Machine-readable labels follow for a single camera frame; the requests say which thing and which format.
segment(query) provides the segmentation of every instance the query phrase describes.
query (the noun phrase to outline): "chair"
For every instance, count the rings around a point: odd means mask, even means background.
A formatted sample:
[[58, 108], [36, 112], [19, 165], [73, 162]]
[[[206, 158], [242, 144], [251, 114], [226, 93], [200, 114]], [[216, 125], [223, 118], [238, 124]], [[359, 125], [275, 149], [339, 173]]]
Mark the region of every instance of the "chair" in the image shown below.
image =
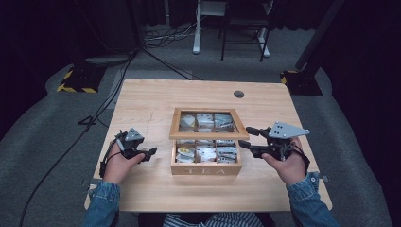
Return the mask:
[[[269, 14], [272, 6], [272, 1], [263, 0], [228, 0], [225, 6], [223, 17], [223, 25], [218, 38], [220, 38], [221, 31], [223, 31], [223, 45], [221, 49], [221, 61], [224, 61], [224, 50], [226, 44], [263, 44], [262, 54], [260, 61], [263, 60], [266, 44], [270, 33]], [[254, 34], [255, 41], [227, 41], [227, 29], [251, 29], [257, 30]], [[264, 42], [259, 41], [258, 36], [262, 29], [266, 31]]]

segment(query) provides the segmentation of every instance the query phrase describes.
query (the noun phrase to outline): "denim jacket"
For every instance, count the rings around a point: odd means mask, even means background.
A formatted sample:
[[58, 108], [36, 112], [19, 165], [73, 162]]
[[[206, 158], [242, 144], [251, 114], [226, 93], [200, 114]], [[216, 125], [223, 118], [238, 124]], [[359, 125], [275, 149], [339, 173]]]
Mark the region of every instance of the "denim jacket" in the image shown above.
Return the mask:
[[[287, 185], [289, 204], [299, 226], [339, 226], [318, 193], [319, 173], [308, 173], [300, 182]], [[85, 214], [84, 227], [112, 226], [118, 215], [120, 187], [100, 181], [89, 192], [91, 204]]]

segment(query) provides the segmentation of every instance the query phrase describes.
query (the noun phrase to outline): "chair leg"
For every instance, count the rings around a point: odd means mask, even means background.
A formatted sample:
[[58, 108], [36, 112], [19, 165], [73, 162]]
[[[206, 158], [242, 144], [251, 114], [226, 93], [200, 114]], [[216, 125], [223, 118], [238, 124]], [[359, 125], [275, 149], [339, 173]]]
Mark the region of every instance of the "chair leg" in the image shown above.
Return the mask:
[[265, 57], [265, 56], [264, 56], [264, 55], [265, 55], [265, 49], [266, 49], [266, 46], [267, 46], [267, 44], [268, 44], [268, 37], [269, 37], [269, 34], [270, 34], [270, 29], [266, 28], [265, 43], [263, 44], [262, 55], [260, 56], [260, 62], [262, 62], [263, 58]]
[[224, 61], [224, 50], [226, 43], [227, 27], [223, 28], [223, 47], [221, 49], [221, 61]]

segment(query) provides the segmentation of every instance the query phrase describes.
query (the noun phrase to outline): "desk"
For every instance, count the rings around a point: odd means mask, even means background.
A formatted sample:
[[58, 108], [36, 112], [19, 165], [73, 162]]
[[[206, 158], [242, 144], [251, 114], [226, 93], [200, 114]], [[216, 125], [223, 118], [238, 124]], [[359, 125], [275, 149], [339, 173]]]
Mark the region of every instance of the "desk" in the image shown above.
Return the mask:
[[[197, 7], [197, 28], [195, 31], [194, 48], [192, 52], [194, 54], [200, 54], [201, 52], [201, 16], [224, 16], [225, 2], [214, 2], [214, 1], [203, 1], [198, 0]], [[267, 4], [264, 5], [266, 13], [269, 14], [271, 7]], [[265, 42], [265, 28], [259, 32], [257, 39], [259, 41], [260, 49], [263, 49], [263, 43]], [[264, 57], [269, 57], [270, 52], [268, 48], [265, 48]]]
[[[236, 90], [245, 96], [235, 97]], [[158, 150], [150, 162], [135, 166], [121, 184], [121, 211], [289, 211], [287, 190], [276, 171], [264, 160], [254, 159], [244, 148], [240, 149], [242, 169], [237, 176], [172, 175], [173, 144], [168, 136], [175, 107], [234, 108], [244, 126], [258, 129], [272, 126], [277, 120], [302, 127], [288, 89], [281, 83], [126, 79], [99, 161], [114, 136], [130, 127], [145, 137], [138, 148], [157, 147]], [[309, 171], [319, 171], [306, 136], [300, 139], [311, 162]], [[266, 140], [251, 136], [251, 143], [266, 145]], [[99, 178], [98, 170], [99, 165], [94, 179]], [[323, 181], [320, 194], [331, 209]]]

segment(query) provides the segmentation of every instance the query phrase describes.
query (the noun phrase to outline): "hand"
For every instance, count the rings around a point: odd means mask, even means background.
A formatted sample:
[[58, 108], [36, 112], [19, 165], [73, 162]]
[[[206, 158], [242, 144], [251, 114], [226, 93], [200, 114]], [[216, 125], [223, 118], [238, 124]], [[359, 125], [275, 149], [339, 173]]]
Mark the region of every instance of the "hand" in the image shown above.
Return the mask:
[[[301, 141], [298, 137], [292, 138], [291, 143], [302, 149]], [[277, 171], [278, 176], [287, 185], [300, 182], [306, 176], [304, 160], [296, 152], [292, 152], [284, 162], [278, 161], [267, 153], [262, 154], [262, 158]]]
[[[115, 143], [109, 153], [109, 157], [120, 152], [120, 147]], [[106, 172], [103, 181], [109, 183], [120, 184], [128, 176], [133, 166], [138, 164], [145, 158], [145, 154], [141, 153], [131, 159], [126, 159], [122, 154], [116, 154], [107, 162]]]

